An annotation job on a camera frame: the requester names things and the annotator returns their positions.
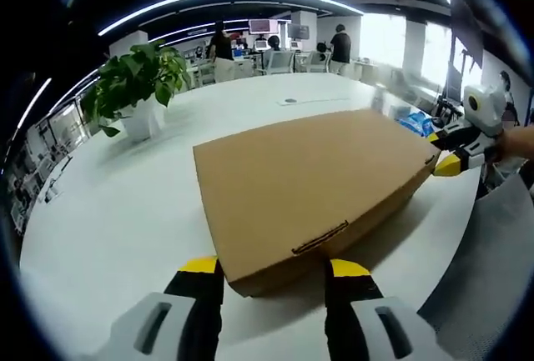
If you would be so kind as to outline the person's right hand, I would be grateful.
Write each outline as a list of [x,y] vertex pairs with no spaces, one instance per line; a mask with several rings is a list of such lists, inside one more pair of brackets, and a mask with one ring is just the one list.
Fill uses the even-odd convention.
[[496,160],[507,158],[534,159],[534,126],[514,127],[504,130],[496,141]]

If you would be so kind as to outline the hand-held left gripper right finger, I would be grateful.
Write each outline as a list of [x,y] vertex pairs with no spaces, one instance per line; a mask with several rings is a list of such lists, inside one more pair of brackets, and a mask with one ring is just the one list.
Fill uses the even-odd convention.
[[441,360],[435,330],[370,272],[351,261],[325,262],[325,335],[332,360]]

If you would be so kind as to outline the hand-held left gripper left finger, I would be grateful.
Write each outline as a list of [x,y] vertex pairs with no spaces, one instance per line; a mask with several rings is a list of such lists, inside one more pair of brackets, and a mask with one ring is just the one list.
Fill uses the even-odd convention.
[[112,323],[91,360],[213,360],[222,329],[224,273],[216,256],[192,258],[162,293]]

